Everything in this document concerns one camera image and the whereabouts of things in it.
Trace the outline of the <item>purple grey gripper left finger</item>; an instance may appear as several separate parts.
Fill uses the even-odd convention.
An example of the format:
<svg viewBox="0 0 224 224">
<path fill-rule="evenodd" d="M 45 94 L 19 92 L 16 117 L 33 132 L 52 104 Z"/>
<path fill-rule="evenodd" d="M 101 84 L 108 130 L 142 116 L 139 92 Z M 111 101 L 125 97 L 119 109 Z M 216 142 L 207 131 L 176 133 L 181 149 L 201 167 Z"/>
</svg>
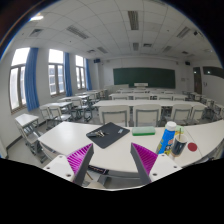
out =
<svg viewBox="0 0 224 224">
<path fill-rule="evenodd" d="M 93 154 L 93 144 L 88 144 L 67 156 L 67 161 L 75 174 L 74 183 L 76 185 L 82 185 Z"/>
</svg>

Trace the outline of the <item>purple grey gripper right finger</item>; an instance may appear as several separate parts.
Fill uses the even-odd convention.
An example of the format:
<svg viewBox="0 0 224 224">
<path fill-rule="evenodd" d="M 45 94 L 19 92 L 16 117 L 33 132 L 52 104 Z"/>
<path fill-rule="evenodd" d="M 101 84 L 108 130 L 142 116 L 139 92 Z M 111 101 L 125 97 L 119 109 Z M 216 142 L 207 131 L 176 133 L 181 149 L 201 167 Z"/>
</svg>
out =
<svg viewBox="0 0 224 224">
<path fill-rule="evenodd" d="M 130 152 L 136 164 L 142 184 L 149 184 L 151 182 L 149 174 L 157 160 L 158 155 L 136 143 L 131 144 Z"/>
</svg>

